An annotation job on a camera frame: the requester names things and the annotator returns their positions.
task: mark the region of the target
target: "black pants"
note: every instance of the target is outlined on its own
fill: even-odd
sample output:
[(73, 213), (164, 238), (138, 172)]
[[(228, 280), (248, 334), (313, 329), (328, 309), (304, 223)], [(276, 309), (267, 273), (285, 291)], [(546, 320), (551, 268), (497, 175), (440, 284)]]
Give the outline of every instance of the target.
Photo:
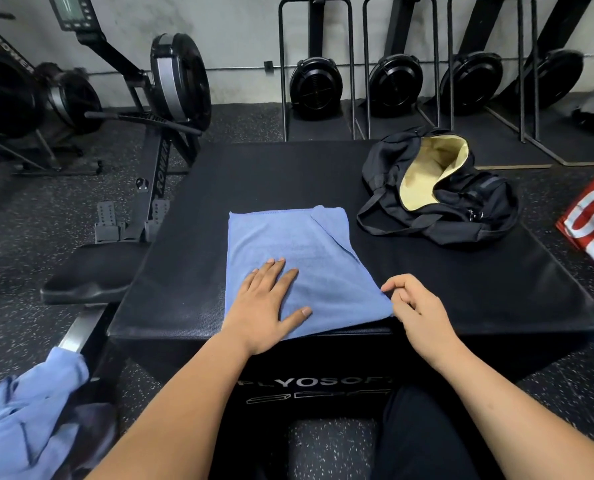
[(404, 385), (390, 397), (372, 480), (502, 478), (468, 412), (443, 379)]

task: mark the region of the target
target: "bag handle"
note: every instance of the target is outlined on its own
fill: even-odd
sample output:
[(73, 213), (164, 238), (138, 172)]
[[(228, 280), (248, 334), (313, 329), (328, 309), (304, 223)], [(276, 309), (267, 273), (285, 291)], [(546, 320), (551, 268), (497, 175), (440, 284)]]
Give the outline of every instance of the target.
[(366, 214), (370, 209), (372, 209), (377, 202), (381, 200), (381, 198), (386, 193), (386, 187), (381, 187), (375, 190), (370, 200), (365, 203), (365, 205), (359, 209), (357, 213), (357, 224), (365, 230), (366, 232), (372, 235), (411, 235), (418, 232), (421, 232), (424, 229), (428, 229), (431, 225), (435, 224), (439, 219), (441, 219), (441, 214), (422, 214), (417, 217), (413, 223), (408, 228), (402, 228), (397, 230), (383, 230), (376, 227), (368, 226), (363, 223), (361, 217)]

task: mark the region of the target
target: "forearm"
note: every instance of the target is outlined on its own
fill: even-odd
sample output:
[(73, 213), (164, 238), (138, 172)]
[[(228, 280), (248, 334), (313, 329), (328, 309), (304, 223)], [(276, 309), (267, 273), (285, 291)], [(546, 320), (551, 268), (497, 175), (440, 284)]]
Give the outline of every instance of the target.
[(228, 335), (208, 340), (155, 396), (91, 480), (206, 478), (223, 411), (247, 360), (245, 348)]
[(594, 442), (465, 346), (436, 368), (461, 397), (508, 480), (594, 480)]

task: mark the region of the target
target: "folded blue towel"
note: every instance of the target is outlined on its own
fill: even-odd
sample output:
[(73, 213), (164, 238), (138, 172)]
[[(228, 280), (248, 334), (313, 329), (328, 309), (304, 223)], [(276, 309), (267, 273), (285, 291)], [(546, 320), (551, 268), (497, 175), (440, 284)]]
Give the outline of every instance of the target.
[[(87, 380), (83, 357), (55, 347), (44, 363), (0, 382), (0, 478), (50, 479), (77, 442), (83, 448), (77, 467), (90, 468), (101, 460), (115, 435), (114, 417), (109, 418), (106, 409), (112, 406), (67, 407), (70, 394)], [(104, 428), (93, 423), (92, 412), (100, 413), (97, 421), (101, 419)], [(97, 438), (98, 445), (91, 445), (91, 438)]]
[(284, 272), (299, 268), (280, 312), (283, 320), (302, 306), (312, 315), (288, 339), (380, 320), (392, 314), (350, 245), (348, 217), (341, 208), (230, 213), (225, 312), (244, 278), (270, 257), (286, 258)]

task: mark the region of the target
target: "person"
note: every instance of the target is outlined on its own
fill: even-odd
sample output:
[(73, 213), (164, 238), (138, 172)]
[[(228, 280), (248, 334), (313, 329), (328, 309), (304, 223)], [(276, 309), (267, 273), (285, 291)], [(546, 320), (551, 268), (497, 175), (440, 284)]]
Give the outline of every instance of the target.
[[(297, 276), (291, 269), (277, 279), (284, 266), (283, 258), (270, 259), (246, 277), (221, 331), (161, 389), (89, 480), (209, 476), (222, 415), (246, 362), (312, 313), (304, 306), (278, 319)], [(410, 344), (459, 397), (455, 401), (467, 411), (500, 475), (594, 480), (594, 442), (470, 352), (437, 296), (410, 274), (390, 278), (381, 290), (392, 291), (393, 313)], [(471, 455), (474, 449), (449, 409), (417, 386), (397, 390), (384, 412), (372, 478), (493, 478), (482, 476), (486, 470)]]

